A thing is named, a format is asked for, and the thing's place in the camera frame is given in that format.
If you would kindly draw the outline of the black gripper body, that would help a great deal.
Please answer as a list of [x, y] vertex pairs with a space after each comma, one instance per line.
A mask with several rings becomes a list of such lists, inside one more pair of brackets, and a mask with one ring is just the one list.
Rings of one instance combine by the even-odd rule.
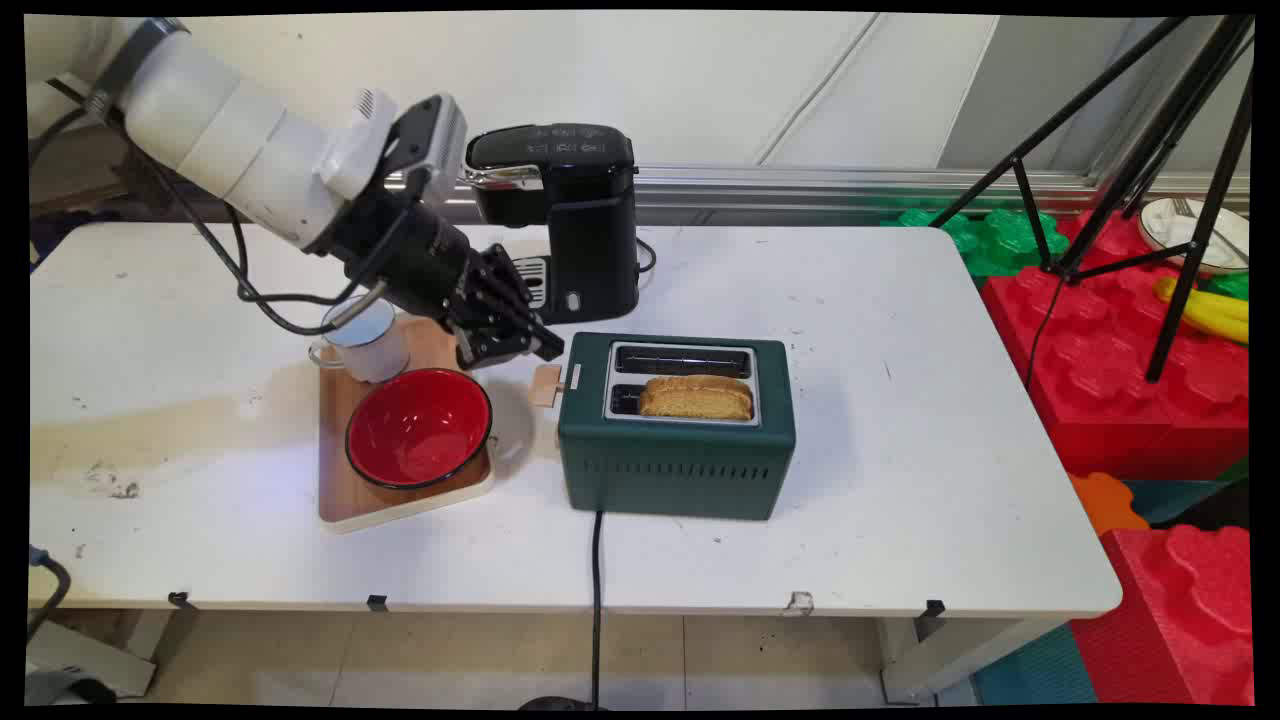
[[480, 254], [468, 238], [404, 190], [375, 186], [317, 237], [314, 252], [343, 264], [344, 275], [397, 307], [447, 331], [477, 331], [488, 310], [474, 299]]

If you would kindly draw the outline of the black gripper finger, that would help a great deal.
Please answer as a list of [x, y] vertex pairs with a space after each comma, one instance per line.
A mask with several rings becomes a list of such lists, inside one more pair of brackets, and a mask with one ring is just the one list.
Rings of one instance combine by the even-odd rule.
[[526, 354], [552, 361], [563, 354], [564, 341], [547, 328], [530, 307], [531, 300], [531, 291], [502, 243], [480, 252], [480, 304], [488, 319], [480, 340], [483, 363], [504, 363]]
[[541, 318], [500, 296], [454, 296], [448, 300], [448, 331], [465, 370], [507, 363], [547, 348]]

